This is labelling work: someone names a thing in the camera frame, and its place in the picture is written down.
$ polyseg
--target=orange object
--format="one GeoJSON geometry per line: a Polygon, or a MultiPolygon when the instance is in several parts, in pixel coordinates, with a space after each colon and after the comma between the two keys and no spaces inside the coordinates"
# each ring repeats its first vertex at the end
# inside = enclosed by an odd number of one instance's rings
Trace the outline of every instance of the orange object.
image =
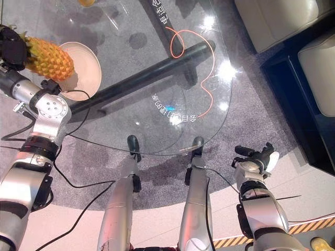
{"type": "Polygon", "coordinates": [[[39,38],[25,38],[30,57],[26,67],[55,81],[63,81],[74,72],[73,60],[57,45],[39,38]]]}
{"type": "Polygon", "coordinates": [[[95,0],[78,0],[78,2],[84,7],[89,7],[94,4],[95,0]]]}
{"type": "Polygon", "coordinates": [[[208,112],[210,111],[211,107],[213,106],[213,102],[214,102],[213,95],[210,93],[209,90],[207,90],[207,89],[204,87],[204,82],[207,81],[207,80],[209,79],[209,77],[211,76],[211,74],[213,73],[213,70],[214,70],[214,65],[215,65],[215,55],[214,55],[214,50],[213,50],[213,48],[210,46],[209,42],[208,42],[203,36],[201,36],[200,34],[194,32],[194,31],[191,31],[191,30],[180,30],[180,31],[175,31],[174,29],[172,29],[172,28],[170,28],[170,27],[166,27],[166,29],[171,30],[171,31],[174,32],[174,35],[173,35],[173,37],[172,37],[172,39],[171,39],[171,42],[170,42],[170,53],[171,53],[171,56],[174,57],[175,59],[180,58],[180,57],[184,54],[184,51],[185,51],[184,40],[183,40],[183,38],[179,35],[179,33],[182,33],[182,32],[189,32],[189,33],[192,33],[192,34],[194,34],[194,35],[197,35],[198,37],[200,37],[201,39],[203,39],[203,40],[208,44],[208,46],[209,46],[209,48],[210,48],[210,50],[211,50],[211,52],[212,52],[212,55],[213,55],[213,65],[212,65],[212,67],[211,67],[211,70],[210,70],[208,76],[207,76],[204,80],[202,80],[201,83],[200,83],[201,88],[202,88],[202,89],[203,89],[203,90],[210,96],[210,105],[209,105],[209,108],[207,109],[207,111],[205,111],[204,113],[202,113],[202,114],[200,114],[200,115],[198,116],[198,118],[200,118],[200,117],[206,115],[206,113],[208,113],[208,112]],[[176,36],[178,36],[178,37],[180,38],[180,40],[182,41],[182,45],[183,45],[183,51],[182,51],[182,52],[180,53],[180,55],[178,55],[178,56],[174,55],[174,54],[173,54],[173,51],[172,51],[172,43],[173,43],[173,40],[175,39],[176,36]]]}
{"type": "Polygon", "coordinates": [[[329,244],[322,238],[313,238],[310,245],[314,251],[335,251],[329,244]]]}

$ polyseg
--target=black metal bar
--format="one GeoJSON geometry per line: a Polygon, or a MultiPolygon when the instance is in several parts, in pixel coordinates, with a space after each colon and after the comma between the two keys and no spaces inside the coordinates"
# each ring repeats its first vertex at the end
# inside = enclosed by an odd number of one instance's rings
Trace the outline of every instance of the black metal bar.
{"type": "MultiPolygon", "coordinates": [[[[160,38],[166,52],[170,55],[170,43],[172,37],[174,36],[174,32],[166,29],[166,27],[170,27],[174,29],[168,14],[166,13],[161,0],[139,0],[144,11],[147,13],[152,26],[154,27],[158,37],[160,38]]],[[[174,55],[179,55],[183,51],[183,46],[179,40],[179,37],[176,36],[172,42],[172,51],[174,55]]],[[[185,78],[187,82],[193,86],[198,82],[198,76],[196,68],[190,64],[186,70],[184,71],[185,78]]]]}
{"type": "MultiPolygon", "coordinates": [[[[215,49],[215,43],[211,40],[208,41],[213,50],[215,49]]],[[[185,64],[192,62],[194,67],[199,63],[203,62],[211,55],[211,50],[206,42],[200,42],[185,50],[184,55],[178,59],[172,57],[167,58],[145,70],[126,78],[117,84],[113,84],[103,90],[97,92],[91,100],[76,102],[70,106],[72,111],[73,122],[76,120],[76,115],[88,109],[90,106],[92,110],[99,110],[102,106],[117,100],[125,95],[128,95],[138,89],[141,89],[155,81],[184,70],[185,64]]]]}

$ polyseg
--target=orange cable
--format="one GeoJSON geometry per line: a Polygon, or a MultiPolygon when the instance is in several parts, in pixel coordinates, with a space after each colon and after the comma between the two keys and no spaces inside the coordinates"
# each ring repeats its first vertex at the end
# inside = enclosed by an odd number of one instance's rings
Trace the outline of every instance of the orange cable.
{"type": "Polygon", "coordinates": [[[201,115],[198,116],[198,118],[200,118],[200,117],[204,116],[206,113],[208,113],[209,110],[211,109],[211,107],[213,106],[213,100],[214,100],[214,99],[213,99],[213,95],[210,93],[209,90],[207,90],[207,89],[204,87],[204,82],[205,82],[206,80],[209,79],[209,77],[211,76],[211,74],[213,73],[213,70],[214,70],[214,65],[215,65],[215,55],[214,55],[214,50],[213,50],[212,46],[209,44],[209,42],[208,42],[203,36],[201,36],[200,34],[194,32],[194,31],[191,31],[191,30],[180,30],[180,31],[175,31],[174,29],[172,29],[172,28],[170,28],[170,27],[167,27],[167,26],[165,26],[165,28],[168,29],[168,30],[171,30],[172,32],[174,32],[174,35],[173,35],[173,37],[172,37],[172,39],[171,39],[171,42],[170,42],[170,53],[171,53],[171,56],[174,57],[175,59],[180,58],[180,57],[184,54],[184,51],[185,51],[184,40],[183,40],[182,36],[179,35],[179,33],[182,33],[182,32],[190,32],[190,33],[192,33],[192,34],[194,34],[194,35],[197,35],[198,37],[200,37],[201,39],[203,39],[203,40],[208,44],[208,46],[209,46],[209,48],[210,48],[210,50],[211,50],[211,52],[212,52],[212,55],[213,55],[213,65],[212,65],[212,67],[211,67],[210,73],[209,73],[208,76],[207,76],[204,80],[202,80],[201,83],[200,83],[201,88],[202,88],[205,92],[207,92],[207,94],[210,96],[210,106],[209,106],[209,108],[207,109],[207,111],[205,111],[204,113],[202,113],[201,115]],[[181,39],[182,44],[183,44],[183,51],[182,51],[181,54],[178,55],[178,56],[174,55],[174,54],[173,54],[173,51],[172,51],[172,43],[173,43],[173,40],[175,39],[176,36],[178,36],[178,37],[181,39]]]}

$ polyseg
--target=chinese characters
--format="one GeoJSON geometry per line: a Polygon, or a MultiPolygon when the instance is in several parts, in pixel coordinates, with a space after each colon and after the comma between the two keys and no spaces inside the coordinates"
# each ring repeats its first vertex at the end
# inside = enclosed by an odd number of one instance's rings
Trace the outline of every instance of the chinese characters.
{"type": "Polygon", "coordinates": [[[159,15],[159,20],[162,24],[166,25],[168,23],[168,16],[162,6],[161,0],[152,0],[152,6],[156,7],[156,13],[159,15]]]}
{"type": "Polygon", "coordinates": [[[176,112],[171,112],[169,108],[163,106],[156,93],[152,95],[152,100],[154,101],[154,104],[159,112],[168,118],[173,118],[174,120],[180,122],[194,122],[197,119],[195,115],[181,115],[176,112]]]}

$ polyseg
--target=black cable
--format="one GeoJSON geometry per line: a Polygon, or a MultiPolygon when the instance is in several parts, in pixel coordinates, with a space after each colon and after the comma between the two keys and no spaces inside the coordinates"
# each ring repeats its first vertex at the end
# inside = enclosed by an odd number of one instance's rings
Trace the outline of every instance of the black cable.
{"type": "Polygon", "coordinates": [[[208,233],[211,248],[213,251],[215,251],[215,246],[214,246],[213,238],[209,230],[209,223],[208,223],[208,187],[209,187],[210,178],[209,177],[207,178],[208,178],[208,181],[207,181],[207,187],[206,187],[206,227],[207,227],[207,233],[208,233]]]}
{"type": "Polygon", "coordinates": [[[317,217],[317,218],[314,218],[314,219],[309,219],[309,220],[304,220],[304,221],[288,221],[288,222],[291,222],[291,223],[304,223],[306,221],[314,221],[314,220],[318,220],[318,219],[321,219],[323,217],[327,217],[327,216],[331,216],[333,215],[335,216],[335,212],[334,213],[329,213],[329,214],[326,214],[326,215],[323,215],[323,216],[320,216],[320,217],[317,217]]]}
{"type": "Polygon", "coordinates": [[[93,184],[89,184],[89,185],[84,185],[84,186],[76,186],[76,185],[72,184],[72,183],[69,181],[69,179],[65,176],[65,174],[64,174],[63,172],[61,172],[61,171],[58,169],[57,165],[56,165],[56,159],[57,159],[57,157],[60,155],[61,151],[62,151],[62,145],[60,146],[59,151],[58,151],[58,153],[57,153],[57,155],[56,155],[56,157],[55,157],[55,160],[53,161],[53,166],[54,166],[54,169],[57,170],[57,172],[58,172],[58,173],[59,173],[59,174],[66,180],[66,182],[67,182],[71,187],[73,187],[73,188],[85,188],[85,187],[91,187],[91,186],[95,186],[95,185],[100,185],[100,184],[106,184],[106,183],[110,183],[110,182],[115,182],[115,180],[108,180],[108,181],[101,181],[101,182],[97,182],[97,183],[93,183],[93,184]]]}
{"type": "Polygon", "coordinates": [[[18,148],[18,147],[10,147],[10,146],[4,146],[4,145],[0,145],[1,148],[7,148],[7,149],[13,149],[13,150],[18,150],[20,151],[21,148],[18,148]]]}
{"type": "Polygon", "coordinates": [[[29,125],[27,125],[26,127],[24,127],[24,128],[22,128],[22,129],[16,131],[16,132],[12,132],[12,133],[10,133],[10,134],[8,134],[8,135],[6,135],[6,136],[3,136],[3,137],[1,138],[1,140],[3,140],[3,141],[23,141],[23,142],[26,141],[26,139],[12,139],[13,136],[18,135],[18,134],[20,134],[20,133],[23,133],[23,132],[29,130],[29,129],[32,128],[32,127],[34,126],[34,124],[35,124],[36,119],[35,119],[35,117],[34,117],[33,115],[31,115],[29,112],[24,111],[24,112],[22,113],[22,115],[25,116],[26,118],[30,119],[30,120],[31,120],[31,123],[30,123],[29,125]]]}
{"type": "Polygon", "coordinates": [[[63,238],[64,236],[70,234],[74,229],[75,227],[77,226],[79,220],[81,219],[81,217],[84,215],[84,213],[86,212],[86,210],[90,207],[90,205],[96,200],[98,199],[101,195],[103,195],[112,185],[114,184],[114,182],[111,182],[109,184],[109,186],[107,188],[105,188],[101,193],[99,193],[93,200],[90,201],[89,204],[87,204],[87,206],[83,209],[83,211],[81,212],[81,214],[79,215],[79,217],[77,218],[77,220],[75,221],[75,223],[73,224],[73,226],[65,233],[59,235],[58,237],[52,239],[51,241],[43,244],[42,246],[40,246],[39,248],[37,248],[35,251],[40,251],[42,250],[43,248],[45,248],[46,246],[50,245],[51,243],[54,243],[55,241],[59,240],[60,238],[63,238]]]}
{"type": "Polygon", "coordinates": [[[84,90],[67,90],[65,92],[67,92],[67,93],[81,92],[81,93],[86,94],[86,96],[88,97],[88,100],[89,100],[87,113],[86,113],[85,118],[83,119],[83,121],[80,123],[80,125],[76,129],[74,129],[73,131],[66,134],[66,135],[71,135],[71,133],[74,133],[75,131],[77,131],[85,123],[85,121],[88,117],[88,114],[90,113],[90,110],[91,110],[91,98],[90,98],[89,94],[87,94],[87,92],[85,92],[84,90]]]}
{"type": "Polygon", "coordinates": [[[297,198],[297,197],[300,197],[300,196],[301,195],[295,195],[295,196],[289,196],[289,197],[279,198],[279,199],[276,199],[276,200],[286,200],[286,199],[297,198]]]}
{"type": "Polygon", "coordinates": [[[246,246],[244,247],[244,251],[249,251],[249,247],[252,247],[252,246],[253,246],[253,242],[246,244],[246,246]]]}
{"type": "Polygon", "coordinates": [[[215,172],[217,175],[219,175],[222,179],[224,179],[231,187],[232,187],[232,189],[234,189],[235,190],[235,192],[237,193],[237,194],[240,194],[240,192],[238,191],[238,190],[236,190],[235,189],[235,187],[233,187],[232,186],[232,184],[221,174],[221,173],[219,173],[218,171],[216,171],[216,170],[214,170],[214,169],[211,169],[211,168],[206,168],[207,170],[211,170],[211,171],[213,171],[213,172],[215,172]]]}
{"type": "MultiPolygon", "coordinates": [[[[214,171],[217,175],[219,175],[222,179],[224,179],[232,187],[232,189],[235,190],[236,193],[240,194],[239,191],[236,190],[235,187],[233,187],[232,184],[221,173],[219,173],[218,171],[216,171],[214,169],[211,169],[211,168],[207,168],[207,170],[214,171]]],[[[300,197],[300,196],[301,195],[295,195],[295,196],[289,196],[289,197],[279,198],[279,199],[276,199],[276,200],[286,200],[286,199],[297,198],[297,197],[300,197]]]]}

